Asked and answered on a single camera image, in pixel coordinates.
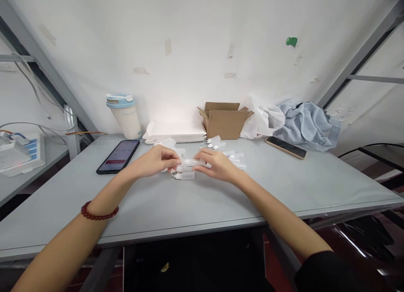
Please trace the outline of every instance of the forearm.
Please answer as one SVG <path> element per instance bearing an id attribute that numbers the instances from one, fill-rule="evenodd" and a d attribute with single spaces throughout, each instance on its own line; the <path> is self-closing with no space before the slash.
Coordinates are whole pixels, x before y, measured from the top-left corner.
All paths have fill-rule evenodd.
<path id="1" fill-rule="evenodd" d="M 135 182 L 121 171 L 92 200 L 87 211 L 112 213 Z M 67 288 L 89 256 L 108 220 L 90 220 L 79 214 L 36 256 L 13 291 L 60 291 Z"/>
<path id="2" fill-rule="evenodd" d="M 240 175 L 234 185 L 247 195 L 271 228 L 303 259 L 321 251 L 332 251 L 313 229 L 247 174 Z"/>

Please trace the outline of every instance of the yellow object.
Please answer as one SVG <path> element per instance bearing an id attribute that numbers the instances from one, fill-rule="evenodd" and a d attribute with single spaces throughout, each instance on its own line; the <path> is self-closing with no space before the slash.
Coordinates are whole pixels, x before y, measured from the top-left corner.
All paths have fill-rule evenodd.
<path id="1" fill-rule="evenodd" d="M 169 268 L 168 262 L 164 265 L 164 267 L 161 268 L 160 272 L 164 273 L 165 271 L 167 271 Z"/>

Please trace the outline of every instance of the white wall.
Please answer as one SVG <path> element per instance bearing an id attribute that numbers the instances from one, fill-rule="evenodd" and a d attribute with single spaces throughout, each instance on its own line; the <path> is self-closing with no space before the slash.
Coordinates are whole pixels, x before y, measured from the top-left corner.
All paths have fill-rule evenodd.
<path id="1" fill-rule="evenodd" d="M 0 54 L 10 53 L 11 50 L 0 39 Z M 8 65 L 14 70 L 14 72 L 3 72 L 0 68 L 0 125 L 9 122 L 33 122 L 56 129 L 66 128 L 62 112 L 41 97 L 43 105 L 52 117 L 51 120 L 47 119 L 48 115 L 37 102 L 29 82 L 14 63 L 0 63 L 0 65 L 2 68 Z M 12 132 L 41 133 L 38 127 L 26 124 L 8 125 L 4 129 Z"/>
<path id="2" fill-rule="evenodd" d="M 96 127 L 114 133 L 120 129 L 105 93 L 133 94 L 143 126 L 200 120 L 196 106 L 242 102 L 248 92 L 275 104 L 312 99 L 396 0 L 9 2 Z M 298 46 L 286 46 L 287 37 L 297 37 Z M 149 74 L 135 74 L 139 67 Z M 228 72 L 236 77 L 225 79 Z M 310 83 L 315 77 L 320 82 Z"/>
<path id="3" fill-rule="evenodd" d="M 358 75 L 404 78 L 404 24 L 401 24 Z M 404 85 L 352 81 L 327 109 L 340 116 L 338 146 L 341 155 L 371 143 L 404 143 Z M 375 159 L 360 152 L 345 161 L 362 170 Z"/>

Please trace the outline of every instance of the metal shelf frame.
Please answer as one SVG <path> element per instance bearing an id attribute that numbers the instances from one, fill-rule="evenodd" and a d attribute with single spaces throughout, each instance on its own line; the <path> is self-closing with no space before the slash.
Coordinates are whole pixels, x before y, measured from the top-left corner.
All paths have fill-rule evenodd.
<path id="1" fill-rule="evenodd" d="M 399 0 L 388 15 L 364 43 L 358 53 L 337 77 L 327 92 L 320 98 L 318 106 L 324 110 L 339 96 L 351 80 L 386 82 L 404 84 L 404 78 L 373 77 L 357 75 L 362 67 L 371 59 L 393 31 L 404 21 L 404 0 Z"/>
<path id="2" fill-rule="evenodd" d="M 81 131 L 97 131 L 87 112 L 7 0 L 0 0 L 0 37 L 28 62 L 38 84 L 50 98 L 62 108 L 68 105 L 73 110 Z M 16 55 L 0 55 L 0 62 L 21 61 Z M 88 144 L 94 141 L 89 134 L 84 137 Z"/>

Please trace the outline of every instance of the cardboard box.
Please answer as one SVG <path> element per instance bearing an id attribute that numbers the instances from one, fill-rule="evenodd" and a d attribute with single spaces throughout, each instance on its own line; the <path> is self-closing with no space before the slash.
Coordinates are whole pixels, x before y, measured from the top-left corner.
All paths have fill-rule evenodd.
<path id="1" fill-rule="evenodd" d="M 206 102 L 205 110 L 199 109 L 208 138 L 219 135 L 222 140 L 238 139 L 244 122 L 254 114 L 247 107 L 239 110 L 239 103 Z"/>

